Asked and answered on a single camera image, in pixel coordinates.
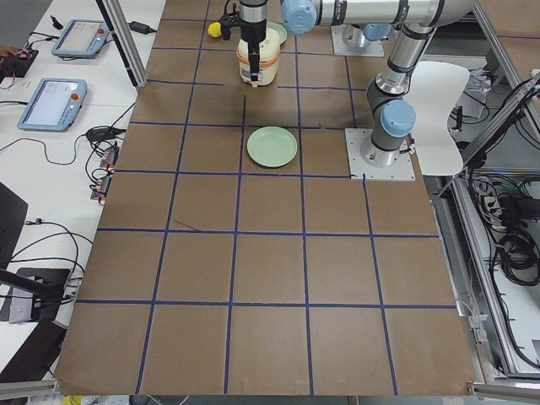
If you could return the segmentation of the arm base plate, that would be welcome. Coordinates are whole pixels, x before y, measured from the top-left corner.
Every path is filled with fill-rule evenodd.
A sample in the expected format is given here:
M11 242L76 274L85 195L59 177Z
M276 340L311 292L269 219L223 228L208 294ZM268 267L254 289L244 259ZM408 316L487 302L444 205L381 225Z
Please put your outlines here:
M397 150L378 149L371 139L372 129L346 128L345 138L348 166L352 180L365 181L415 181L410 153L405 140Z
M339 25L331 28L333 53L339 56L383 57L383 30L371 29L368 25Z

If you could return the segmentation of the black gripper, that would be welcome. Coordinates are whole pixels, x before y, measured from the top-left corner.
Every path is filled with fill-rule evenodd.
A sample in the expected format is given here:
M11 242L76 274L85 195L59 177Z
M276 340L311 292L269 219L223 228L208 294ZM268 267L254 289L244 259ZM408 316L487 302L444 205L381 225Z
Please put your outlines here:
M260 73L260 43L266 39L267 20L259 22L240 21L241 39L248 45L248 61L250 63L250 80L259 81Z

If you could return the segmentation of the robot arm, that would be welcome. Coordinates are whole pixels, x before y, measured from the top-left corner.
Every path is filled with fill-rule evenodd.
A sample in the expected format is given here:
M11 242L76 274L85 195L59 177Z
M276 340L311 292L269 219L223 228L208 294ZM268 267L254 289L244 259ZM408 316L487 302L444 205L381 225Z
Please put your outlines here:
M240 1L240 36L247 44L250 80L259 81L260 43L266 39L267 0Z
M395 163L404 138L413 130L414 108L402 97L433 34L470 12L473 1L282 1L287 29L303 35L317 25L389 24L398 35L386 69L370 82L367 97L375 128L361 146L368 165L387 168Z

